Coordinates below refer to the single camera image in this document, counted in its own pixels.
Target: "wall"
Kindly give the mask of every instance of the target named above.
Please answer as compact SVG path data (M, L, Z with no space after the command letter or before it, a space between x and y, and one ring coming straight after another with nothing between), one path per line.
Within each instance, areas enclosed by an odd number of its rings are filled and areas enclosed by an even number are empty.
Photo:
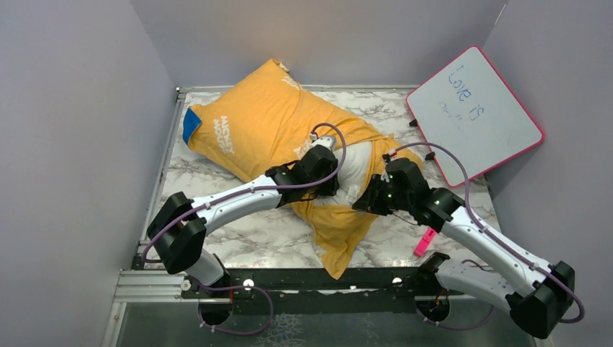
M98 346L175 98L127 0L0 3L0 345Z
M613 340L612 17L610 0L511 0L485 45L546 132L489 180L503 231L577 271L587 315L558 325L556 347Z
M307 84L419 84L483 45L506 0L131 0L173 81L233 85L269 58Z

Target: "whiteboard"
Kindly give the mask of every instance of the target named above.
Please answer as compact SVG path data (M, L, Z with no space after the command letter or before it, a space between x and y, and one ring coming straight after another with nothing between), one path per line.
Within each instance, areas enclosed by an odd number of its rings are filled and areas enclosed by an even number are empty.
M473 46L406 98L428 142L447 148L473 179L543 142L544 133L479 47ZM432 148L445 181L464 182L458 164Z

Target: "orange fabric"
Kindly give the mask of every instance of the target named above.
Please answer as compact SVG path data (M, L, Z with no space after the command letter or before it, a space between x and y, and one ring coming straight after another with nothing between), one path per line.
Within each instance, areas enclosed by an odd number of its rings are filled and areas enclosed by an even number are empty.
M300 159L308 150L309 133L322 122L336 125L347 145L372 141L370 170L360 194L372 174L384 171L381 155L399 147L392 137L380 134L371 124L303 90L272 59L213 103L191 109L202 123L189 138L188 147L242 181L255 179L271 166ZM319 128L318 135L324 134L335 132ZM420 158L410 150L398 154L421 168ZM296 202L291 207L313 227L315 243L325 250L322 262L338 279L376 216L346 206L314 206L313 202Z

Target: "marble table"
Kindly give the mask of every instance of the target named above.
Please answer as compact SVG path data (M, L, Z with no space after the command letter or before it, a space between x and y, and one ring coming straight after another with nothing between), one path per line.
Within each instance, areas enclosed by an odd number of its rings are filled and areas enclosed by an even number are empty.
M326 90L313 93L373 124L381 133L394 133L400 143L423 141L421 132L411 128L405 97L409 90L342 91ZM187 197L198 197L225 191L242 184L232 173L215 165L204 156L187 148L183 133L183 115L194 104L208 104L222 92L187 93L174 139L170 163L163 180L161 204L169 195L183 191ZM414 147L423 158L426 147ZM424 175L431 187L446 187L440 170L432 161L426 162ZM463 187L452 189L463 197ZM471 182L471 206L491 226L498 229L486 181ZM400 213L412 221L408 213ZM426 231L393 215L379 217L366 238L353 253L349 267L410 267L420 265L435 251L459 260L476 256L459 243L437 236L423 257L413 255L413 249ZM229 268L237 267L322 267L317 246L312 241L311 228L291 208L282 207L249 215L230 223L208 236L205 248L215 253ZM154 249L149 257L159 259Z

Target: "blue fabric corner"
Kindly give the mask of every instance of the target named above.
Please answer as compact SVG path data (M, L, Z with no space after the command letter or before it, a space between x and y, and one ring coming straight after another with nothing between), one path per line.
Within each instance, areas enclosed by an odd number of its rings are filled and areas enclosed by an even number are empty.
M201 123L202 121L196 116L196 113L191 108L188 108L183 118L183 141L185 141L186 145Z

